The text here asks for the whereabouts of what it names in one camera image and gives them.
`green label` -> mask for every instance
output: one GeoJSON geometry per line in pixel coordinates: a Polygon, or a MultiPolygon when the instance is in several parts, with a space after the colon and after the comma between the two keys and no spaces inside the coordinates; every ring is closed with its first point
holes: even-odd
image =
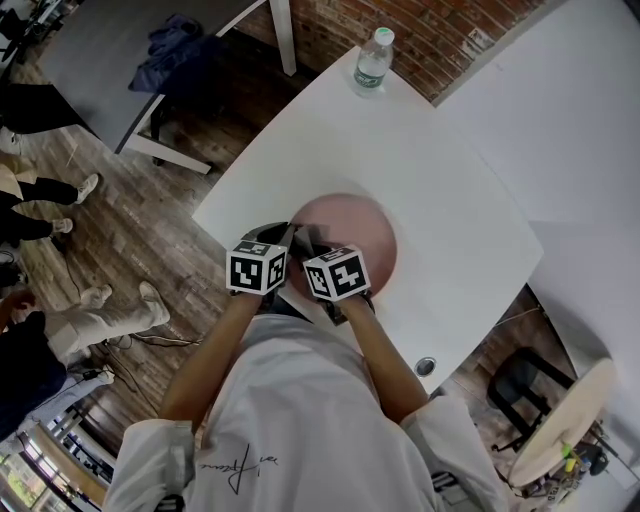
{"type": "Polygon", "coordinates": [[[360,84],[362,87],[365,87],[366,89],[375,89],[376,87],[380,87],[384,75],[371,76],[360,71],[360,68],[356,68],[354,77],[356,79],[356,82],[358,82],[358,84],[360,84]]]}

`black signature print on shirt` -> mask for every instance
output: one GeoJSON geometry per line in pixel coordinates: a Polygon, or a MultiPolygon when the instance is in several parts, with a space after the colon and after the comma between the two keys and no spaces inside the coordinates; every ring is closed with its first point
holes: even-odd
{"type": "Polygon", "coordinates": [[[263,462],[272,462],[276,466],[278,465],[277,457],[260,457],[260,461],[257,464],[253,466],[245,467],[245,464],[247,463],[247,457],[249,456],[250,446],[251,446],[250,444],[247,444],[247,449],[244,452],[244,458],[242,459],[242,464],[240,464],[240,466],[238,466],[238,459],[236,459],[233,461],[233,466],[228,466],[224,464],[223,465],[202,464],[200,465],[200,468],[215,469],[216,471],[220,471],[221,473],[231,473],[231,476],[227,479],[227,482],[229,482],[229,487],[231,487],[231,489],[237,496],[238,493],[240,492],[240,482],[242,480],[243,473],[246,473],[247,471],[257,470],[258,477],[259,477],[260,465],[263,462]]]}

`water bottle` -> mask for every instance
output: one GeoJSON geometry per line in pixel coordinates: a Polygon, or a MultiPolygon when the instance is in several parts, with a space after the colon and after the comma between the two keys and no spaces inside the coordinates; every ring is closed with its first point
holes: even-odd
{"type": "Polygon", "coordinates": [[[379,28],[373,39],[360,50],[354,78],[356,92],[360,96],[370,96],[380,90],[382,79],[393,60],[393,39],[395,34],[388,28],[379,28]]]}

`dark tabletop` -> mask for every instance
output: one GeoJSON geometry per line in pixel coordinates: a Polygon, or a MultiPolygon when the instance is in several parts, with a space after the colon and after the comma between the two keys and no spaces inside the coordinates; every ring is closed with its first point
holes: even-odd
{"type": "Polygon", "coordinates": [[[118,153],[155,95],[128,90],[147,58],[149,33],[172,14],[217,33],[255,0],[86,0],[42,55],[45,76],[118,153]]]}

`pink plate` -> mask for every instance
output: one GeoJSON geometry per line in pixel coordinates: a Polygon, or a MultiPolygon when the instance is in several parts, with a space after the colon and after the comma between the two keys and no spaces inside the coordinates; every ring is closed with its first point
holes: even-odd
{"type": "MultiPolygon", "coordinates": [[[[335,248],[348,244],[358,247],[364,255],[373,295],[379,293],[391,278],[398,246],[391,224],[374,200],[352,194],[322,196],[303,206],[292,222],[314,226],[319,235],[314,243],[335,248]]],[[[296,262],[289,265],[289,275],[294,288],[312,299],[307,279],[296,262]]]]}

